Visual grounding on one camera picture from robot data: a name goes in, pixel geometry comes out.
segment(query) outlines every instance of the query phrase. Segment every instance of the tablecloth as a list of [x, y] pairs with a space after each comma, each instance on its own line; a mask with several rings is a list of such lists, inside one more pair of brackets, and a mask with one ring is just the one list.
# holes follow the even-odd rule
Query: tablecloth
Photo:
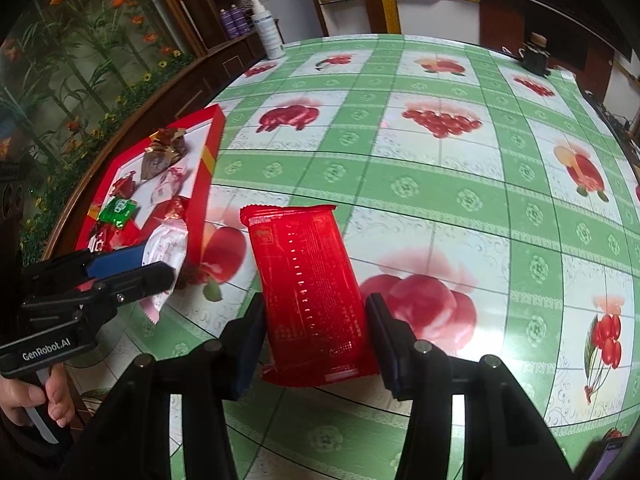
[[[443, 345], [472, 360], [501, 356], [572, 466], [590, 440], [630, 431], [640, 189], [571, 73], [539, 78], [455, 41], [337, 36], [287, 45], [214, 102], [226, 114], [214, 228], [251, 203], [335, 203], [358, 282], [392, 276], [418, 299], [438, 282], [469, 300]], [[416, 274], [431, 281], [407, 281]], [[70, 367], [83, 397], [98, 405], [139, 352], [167, 358], [219, 335], [260, 290], [251, 251], [221, 301], [203, 287], [174, 293], [155, 326], [121, 309], [102, 334], [106, 357]], [[225, 405], [239, 476], [251, 479], [392, 479], [409, 412], [378, 376], [290, 390], [256, 377]], [[462, 465], [459, 397], [452, 435], [450, 479]], [[171, 437], [180, 479], [179, 397]]]

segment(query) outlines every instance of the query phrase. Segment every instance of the red plastic wrapper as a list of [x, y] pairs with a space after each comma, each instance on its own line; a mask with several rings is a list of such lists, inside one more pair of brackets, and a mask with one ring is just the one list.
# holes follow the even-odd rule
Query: red plastic wrapper
[[335, 206], [240, 211], [262, 280], [273, 362], [263, 379], [321, 386], [378, 373]]

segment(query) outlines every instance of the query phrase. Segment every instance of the wooden furniture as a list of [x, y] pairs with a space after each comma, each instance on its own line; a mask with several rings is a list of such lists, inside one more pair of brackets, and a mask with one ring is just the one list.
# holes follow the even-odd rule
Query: wooden furniture
[[[576, 66], [565, 59], [551, 57], [549, 66], [562, 66], [576, 74], [578, 86], [591, 91], [604, 101], [614, 58], [614, 50], [596, 35], [560, 14], [529, 0], [480, 0], [480, 45], [500, 51], [506, 47], [516, 56], [525, 41], [525, 16], [535, 13], [537, 19], [550, 23], [564, 22], [568, 32], [575, 32], [586, 42], [584, 66]], [[545, 35], [543, 30], [533, 30]]]
[[74, 250], [91, 199], [104, 171], [119, 153], [159, 127], [206, 106], [229, 83], [264, 56], [257, 32], [250, 32], [210, 48], [205, 56], [184, 68], [153, 94], [127, 119], [78, 183], [47, 241], [43, 259]]

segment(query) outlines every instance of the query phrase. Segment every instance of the wooden cabinet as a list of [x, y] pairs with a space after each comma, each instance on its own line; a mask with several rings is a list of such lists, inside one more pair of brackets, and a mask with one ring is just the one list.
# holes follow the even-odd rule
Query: wooden cabinet
[[480, 45], [501, 51], [506, 47], [516, 56], [525, 39], [526, 15], [535, 13], [537, 21], [563, 22], [567, 41], [579, 41], [586, 52], [581, 66], [565, 59], [551, 57], [549, 66], [562, 66], [575, 73], [578, 86], [604, 101], [611, 76], [614, 50], [596, 35], [577, 23], [529, 0], [480, 0]]

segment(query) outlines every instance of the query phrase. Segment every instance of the purple object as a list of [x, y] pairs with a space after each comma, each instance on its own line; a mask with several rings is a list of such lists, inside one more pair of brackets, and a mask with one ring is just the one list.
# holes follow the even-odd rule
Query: purple object
[[225, 27], [226, 35], [230, 40], [240, 36], [240, 32], [234, 23], [234, 19], [231, 17], [231, 13], [228, 10], [220, 9], [220, 21], [222, 26]]
[[247, 34], [251, 31], [248, 23], [246, 22], [246, 18], [244, 17], [244, 12], [242, 12], [241, 9], [238, 9], [235, 5], [232, 5], [231, 11], [229, 11], [229, 13], [231, 14], [231, 18], [234, 20], [234, 23], [236, 24], [236, 27], [238, 28], [240, 34]]

